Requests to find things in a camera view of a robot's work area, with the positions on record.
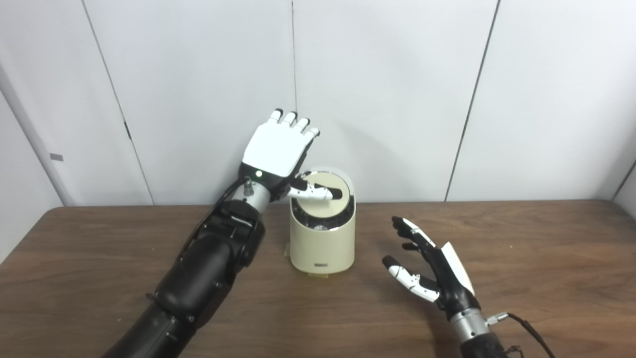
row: black cable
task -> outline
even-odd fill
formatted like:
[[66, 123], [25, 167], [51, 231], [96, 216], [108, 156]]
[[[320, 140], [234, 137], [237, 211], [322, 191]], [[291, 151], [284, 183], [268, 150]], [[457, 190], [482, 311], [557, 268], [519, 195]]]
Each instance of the black cable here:
[[216, 210], [216, 208], [219, 205], [221, 205], [221, 203], [225, 201], [225, 199], [227, 199], [231, 193], [235, 192], [239, 188], [239, 186], [245, 184], [248, 180], [250, 180], [249, 176], [243, 176], [242, 178], [236, 179], [232, 184], [230, 184], [230, 186], [227, 189], [225, 189], [223, 194], [221, 194], [221, 197], [216, 201], [216, 203], [214, 203], [214, 205], [212, 205], [212, 208], [207, 212], [207, 214], [205, 214], [205, 216], [203, 217], [203, 219], [201, 219], [201, 221], [197, 224], [197, 226], [195, 226], [195, 229], [192, 230], [192, 233], [188, 236], [186, 243], [183, 245], [181, 251], [179, 252], [177, 259], [179, 259], [183, 255], [183, 253], [186, 251], [186, 249], [189, 247], [190, 243], [192, 242], [192, 240], [194, 240], [195, 236], [197, 235], [198, 230], [201, 228], [201, 225], [203, 225], [203, 223], [210, 218], [210, 215], [212, 215], [212, 212], [214, 212], [214, 210]]
[[548, 356], [550, 358], [556, 358], [555, 355], [550, 350], [550, 348], [548, 347], [548, 345], [546, 344], [546, 342], [543, 341], [543, 338], [541, 337], [541, 335], [530, 325], [530, 322], [528, 322], [528, 321], [526, 321], [524, 319], [521, 319], [521, 317], [519, 317], [517, 315], [513, 315], [510, 312], [508, 312], [508, 317], [510, 317], [513, 320], [519, 322], [521, 324], [521, 326], [523, 328], [525, 328], [525, 330], [528, 331], [528, 333], [530, 333], [530, 335], [532, 335], [534, 337], [534, 339], [537, 340], [537, 342], [539, 342], [539, 344], [543, 347], [543, 349], [546, 350], [546, 353], [548, 354]]

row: white robotic hand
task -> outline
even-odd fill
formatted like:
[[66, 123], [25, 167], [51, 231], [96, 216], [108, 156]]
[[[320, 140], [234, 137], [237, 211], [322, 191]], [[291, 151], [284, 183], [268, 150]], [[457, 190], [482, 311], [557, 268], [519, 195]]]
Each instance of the white robotic hand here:
[[256, 129], [240, 165], [239, 176], [248, 176], [252, 182], [262, 185], [270, 193], [270, 201], [289, 195], [304, 199], [330, 200], [342, 197], [342, 191], [312, 185], [297, 178], [307, 150], [320, 135], [317, 128], [305, 131], [310, 121], [289, 112], [283, 118], [282, 110]]

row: white partition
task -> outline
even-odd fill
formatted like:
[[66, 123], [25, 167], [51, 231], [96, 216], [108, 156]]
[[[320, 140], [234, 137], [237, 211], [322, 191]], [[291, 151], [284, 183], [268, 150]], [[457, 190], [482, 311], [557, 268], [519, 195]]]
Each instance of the white partition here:
[[0, 262], [47, 210], [61, 206], [0, 93]]
[[67, 203], [151, 204], [81, 1], [0, 1], [0, 89]]
[[636, 153], [635, 18], [503, 1], [448, 199], [610, 199]]
[[625, 209], [633, 218], [636, 218], [636, 174], [634, 171], [625, 181], [614, 202]]
[[361, 201], [442, 201], [497, 1], [294, 0], [307, 166]]
[[256, 126], [295, 108], [291, 1], [86, 7], [157, 204], [210, 203]]

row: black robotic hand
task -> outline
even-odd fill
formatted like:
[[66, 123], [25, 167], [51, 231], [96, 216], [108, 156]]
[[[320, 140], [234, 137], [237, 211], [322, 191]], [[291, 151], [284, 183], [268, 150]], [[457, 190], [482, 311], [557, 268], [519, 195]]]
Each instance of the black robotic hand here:
[[[413, 286], [409, 283], [407, 287], [410, 291], [430, 302], [435, 302], [440, 310], [446, 313], [449, 320], [469, 308], [481, 309], [474, 296], [470, 278], [459, 261], [453, 246], [446, 243], [438, 248], [419, 227], [409, 220], [401, 217], [393, 217], [392, 220], [397, 235], [411, 240], [409, 243], [402, 244], [402, 247], [405, 250], [413, 250], [422, 254], [424, 260], [431, 265], [437, 279], [435, 282], [415, 275], [418, 278], [418, 285]], [[393, 257], [386, 256], [382, 261], [389, 272], [402, 284], [407, 282], [407, 276], [412, 280], [413, 275]]]
[[338, 199], [338, 189], [297, 178], [320, 133], [309, 120], [282, 110], [261, 124], [249, 142], [238, 178], [187, 238], [148, 309], [102, 358], [175, 358], [221, 306], [238, 273], [248, 267], [265, 236], [262, 214], [285, 195]]
[[490, 331], [489, 322], [481, 315], [473, 285], [450, 243], [438, 248], [415, 224], [401, 217], [393, 217], [393, 227], [400, 237], [411, 242], [402, 244], [422, 257], [435, 274], [436, 281], [411, 273], [391, 256], [382, 259], [391, 275], [412, 293], [434, 302], [446, 313], [460, 340], [464, 358], [505, 358], [504, 347]]

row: white finger segment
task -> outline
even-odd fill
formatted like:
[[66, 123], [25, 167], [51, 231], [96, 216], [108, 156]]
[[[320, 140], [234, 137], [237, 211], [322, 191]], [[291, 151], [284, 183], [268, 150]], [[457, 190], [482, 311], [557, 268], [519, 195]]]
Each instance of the white finger segment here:
[[307, 118], [302, 118], [301, 120], [299, 120], [296, 125], [294, 126], [294, 130], [298, 131], [298, 132], [302, 132], [305, 130], [305, 128], [307, 127], [307, 125], [309, 124], [309, 119]]
[[307, 141], [307, 143], [309, 143], [312, 140], [314, 140], [314, 138], [318, 137], [319, 135], [320, 135], [320, 131], [318, 130], [318, 128], [311, 128], [305, 133], [305, 140]]
[[411, 228], [411, 233], [422, 235], [422, 237], [425, 238], [426, 241], [428, 241], [429, 244], [431, 244], [432, 247], [436, 247], [435, 243], [433, 242], [433, 240], [431, 240], [431, 238], [429, 238], [428, 235], [426, 235], [417, 225], [415, 225], [414, 223], [410, 222], [409, 220], [406, 220], [405, 218], [402, 218], [402, 220], [404, 221], [404, 223], [406, 225], [408, 225]]
[[437, 298], [439, 298], [438, 291], [425, 289], [420, 286], [420, 275], [411, 275], [404, 267], [397, 265], [389, 267], [389, 273], [409, 291], [426, 301], [435, 302]]
[[267, 123], [276, 124], [278, 123], [281, 117], [282, 117], [282, 111], [275, 110], [274, 112], [272, 112], [272, 115], [267, 120]]
[[287, 127], [291, 127], [291, 125], [294, 123], [295, 120], [296, 120], [296, 114], [294, 112], [289, 112], [287, 113], [287, 115], [285, 116], [285, 118], [282, 120], [280, 124], [286, 125]]
[[327, 188], [316, 188], [311, 183], [307, 184], [307, 190], [298, 190], [291, 188], [289, 197], [295, 197], [296, 199], [312, 199], [312, 200], [332, 200], [333, 195]]

